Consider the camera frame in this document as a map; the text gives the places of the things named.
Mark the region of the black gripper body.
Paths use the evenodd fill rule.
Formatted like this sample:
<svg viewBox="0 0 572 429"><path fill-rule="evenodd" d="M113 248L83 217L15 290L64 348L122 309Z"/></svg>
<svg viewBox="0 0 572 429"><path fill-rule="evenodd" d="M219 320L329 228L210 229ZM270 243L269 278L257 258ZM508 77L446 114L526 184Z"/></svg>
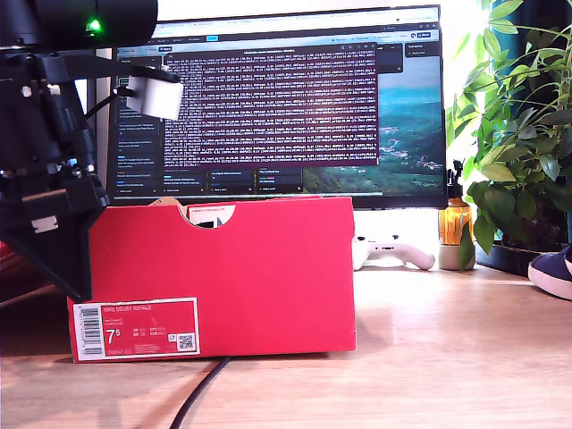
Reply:
<svg viewBox="0 0 572 429"><path fill-rule="evenodd" d="M1 171L1 201L30 202L64 193L72 202L102 197L102 183L93 164L80 166L76 158Z"/></svg>

